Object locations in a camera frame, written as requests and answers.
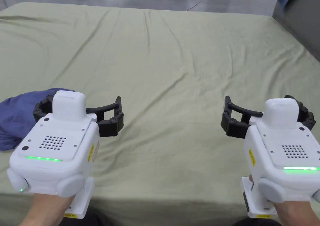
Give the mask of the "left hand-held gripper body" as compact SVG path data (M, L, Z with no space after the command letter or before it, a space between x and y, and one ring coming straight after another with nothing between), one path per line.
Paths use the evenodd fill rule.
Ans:
M95 184L89 175L99 145L96 121L86 113L84 94L57 91L52 113L36 119L10 156L7 175L15 191L75 196L65 217L84 218Z

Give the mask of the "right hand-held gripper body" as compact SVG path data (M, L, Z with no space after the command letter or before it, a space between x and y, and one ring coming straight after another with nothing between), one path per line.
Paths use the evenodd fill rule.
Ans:
M319 202L320 146L298 114L294 99L269 99L263 116L249 121L244 153L252 181L242 177L242 185L251 218L277 215L273 203Z

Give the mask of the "person's left hand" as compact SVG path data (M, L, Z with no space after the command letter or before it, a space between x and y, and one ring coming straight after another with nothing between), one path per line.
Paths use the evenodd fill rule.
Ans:
M43 214L64 214L74 198L75 196L63 198L57 195L34 194L31 211Z

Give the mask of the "person's right hand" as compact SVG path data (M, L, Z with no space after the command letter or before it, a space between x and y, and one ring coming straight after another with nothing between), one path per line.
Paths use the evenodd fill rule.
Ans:
M273 203L278 218L284 226L319 226L320 220L310 202L285 201Z

